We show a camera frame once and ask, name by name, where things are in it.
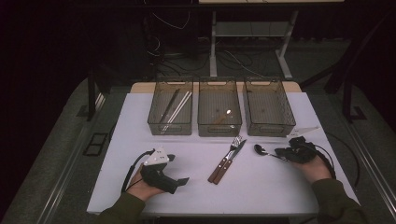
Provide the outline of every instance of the sleeve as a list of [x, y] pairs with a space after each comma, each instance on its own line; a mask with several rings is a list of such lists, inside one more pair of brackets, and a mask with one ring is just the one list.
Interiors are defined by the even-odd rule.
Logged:
[[122, 193], [110, 208], [103, 211], [96, 219], [96, 224], [136, 224], [145, 203], [129, 193]]
[[361, 206], [349, 198], [343, 184], [335, 179], [322, 179], [312, 184], [318, 200], [318, 223], [368, 223]]

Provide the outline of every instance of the fork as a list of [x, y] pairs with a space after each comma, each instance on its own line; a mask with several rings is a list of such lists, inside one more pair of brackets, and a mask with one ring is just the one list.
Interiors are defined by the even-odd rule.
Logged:
[[225, 162], [230, 159], [231, 154], [233, 151], [241, 144], [242, 136], [237, 135], [233, 142], [230, 145], [230, 150], [228, 153], [224, 156], [224, 158], [220, 161], [219, 165], [216, 167], [215, 171], [213, 171], [212, 175], [207, 179], [210, 183], [213, 183], [215, 180], [216, 176], [218, 175], [219, 171], [221, 170], [221, 167], [225, 164]]

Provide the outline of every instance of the black spoon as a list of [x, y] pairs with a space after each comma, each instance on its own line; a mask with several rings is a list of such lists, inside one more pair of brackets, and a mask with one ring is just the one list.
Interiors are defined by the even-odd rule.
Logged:
[[286, 160], [286, 159], [283, 159], [283, 158], [281, 158], [281, 157], [278, 157], [278, 156], [276, 156], [276, 155], [273, 155], [273, 154], [271, 154], [271, 153], [268, 153], [268, 152], [265, 150], [265, 148], [263, 148], [262, 146], [257, 145], [257, 144], [254, 145], [254, 150], [257, 152], [257, 154], [262, 155], [262, 156], [268, 155], [268, 156], [272, 156], [272, 157], [275, 157], [275, 158], [277, 158], [277, 159], [280, 159], [280, 160], [282, 160], [282, 161], [288, 161], [288, 160]]

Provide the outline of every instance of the hand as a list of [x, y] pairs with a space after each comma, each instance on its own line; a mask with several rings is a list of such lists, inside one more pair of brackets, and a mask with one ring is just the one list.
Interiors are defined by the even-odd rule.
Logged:
[[292, 162], [291, 164], [297, 169], [300, 169], [311, 184], [320, 179], [332, 178], [324, 161], [319, 156], [316, 156], [312, 161], [304, 164], [297, 162]]
[[143, 177], [140, 174], [142, 167], [143, 167], [143, 163], [140, 164], [140, 167], [136, 171], [136, 174], [134, 175], [134, 177], [132, 177], [132, 180], [130, 183], [130, 185], [132, 185], [132, 186], [129, 187], [126, 190], [126, 192], [129, 194], [132, 194], [135, 197], [139, 198], [140, 200], [146, 202], [152, 196], [160, 194], [160, 193], [164, 193], [164, 191], [148, 185], [143, 180]]

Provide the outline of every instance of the person's arm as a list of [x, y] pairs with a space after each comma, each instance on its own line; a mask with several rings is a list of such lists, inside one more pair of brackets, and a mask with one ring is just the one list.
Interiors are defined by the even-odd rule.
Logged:
[[103, 211], [96, 219], [96, 224], [137, 224], [146, 201], [152, 196], [163, 193], [163, 190], [148, 185], [142, 179], [140, 170], [131, 180], [131, 187], [122, 193], [110, 208]]
[[304, 164], [294, 162], [293, 165], [303, 172], [312, 185], [318, 200], [319, 224], [368, 223], [361, 206], [347, 196], [340, 181], [332, 179], [320, 157], [316, 156]]

